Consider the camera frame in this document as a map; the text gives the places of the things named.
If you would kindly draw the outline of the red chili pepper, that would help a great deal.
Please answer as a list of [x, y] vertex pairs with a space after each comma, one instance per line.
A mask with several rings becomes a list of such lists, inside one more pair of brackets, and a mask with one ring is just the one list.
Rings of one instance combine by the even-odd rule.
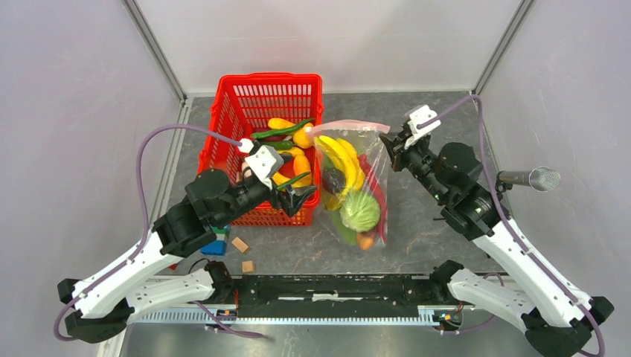
[[379, 223], [377, 224], [377, 233], [379, 234], [380, 239], [384, 244], [388, 242], [388, 226], [387, 226], [387, 215], [388, 215], [388, 205], [387, 199], [385, 196], [385, 192], [379, 183], [377, 173], [374, 168], [371, 166], [368, 157], [366, 154], [361, 154], [358, 156], [359, 166], [362, 169], [362, 172], [366, 176], [366, 181], [368, 183], [371, 192], [373, 193], [374, 198], [379, 203], [380, 207], [380, 218]]

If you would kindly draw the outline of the clear zip top bag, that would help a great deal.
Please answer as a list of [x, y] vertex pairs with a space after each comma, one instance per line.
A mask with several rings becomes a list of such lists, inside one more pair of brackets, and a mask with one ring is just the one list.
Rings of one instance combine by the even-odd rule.
[[362, 251], [388, 243], [390, 159], [379, 136], [390, 128], [337, 120], [307, 130], [321, 165], [318, 220], [339, 242]]

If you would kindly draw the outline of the green leafy vegetable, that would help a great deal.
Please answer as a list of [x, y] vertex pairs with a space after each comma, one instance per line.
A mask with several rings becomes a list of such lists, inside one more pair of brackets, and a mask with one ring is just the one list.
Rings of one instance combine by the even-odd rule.
[[342, 242], [349, 246], [356, 246], [356, 232], [343, 224], [338, 210], [331, 212], [331, 219], [336, 230], [336, 234], [341, 238]]

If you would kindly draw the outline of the pale green cabbage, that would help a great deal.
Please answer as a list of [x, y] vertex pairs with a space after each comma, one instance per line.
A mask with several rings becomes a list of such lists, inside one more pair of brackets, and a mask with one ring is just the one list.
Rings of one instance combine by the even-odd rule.
[[381, 217], [379, 202], [365, 191], [349, 193], [339, 211], [342, 224], [355, 232], [370, 231]]

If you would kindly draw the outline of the brown orange hot dog bun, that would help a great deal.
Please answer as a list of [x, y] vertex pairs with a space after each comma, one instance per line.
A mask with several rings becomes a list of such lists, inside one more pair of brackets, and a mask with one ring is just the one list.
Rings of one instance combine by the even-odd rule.
[[356, 234], [356, 243], [362, 250], [370, 249], [375, 242], [374, 232], [358, 232]]

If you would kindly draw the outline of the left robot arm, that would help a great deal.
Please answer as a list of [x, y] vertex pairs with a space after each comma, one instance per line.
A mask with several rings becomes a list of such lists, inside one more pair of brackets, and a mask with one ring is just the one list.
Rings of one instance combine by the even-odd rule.
[[139, 318], [180, 303], [225, 303], [234, 281], [224, 263], [211, 261], [180, 278], [161, 283], [148, 279], [203, 246], [216, 241], [216, 229], [269, 202], [294, 216], [317, 186], [267, 187], [255, 175], [232, 185], [217, 169], [201, 172], [185, 188], [186, 196], [157, 219], [129, 252], [84, 280], [58, 283], [60, 301], [54, 333], [61, 341], [100, 343], [123, 332]]

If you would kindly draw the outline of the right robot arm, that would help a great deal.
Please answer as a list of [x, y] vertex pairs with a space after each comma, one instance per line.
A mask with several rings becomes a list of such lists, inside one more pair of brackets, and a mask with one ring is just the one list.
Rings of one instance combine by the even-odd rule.
[[432, 274], [430, 295], [438, 303], [454, 298], [487, 310], [517, 328], [542, 356], [584, 353], [595, 339], [605, 353], [601, 324], [613, 313], [605, 297], [592, 297], [558, 272], [522, 234], [495, 192], [482, 187], [484, 165], [472, 147], [449, 143], [439, 153], [429, 136], [381, 134], [394, 171], [409, 171], [441, 207], [447, 225], [493, 258], [519, 291], [478, 277], [454, 261]]

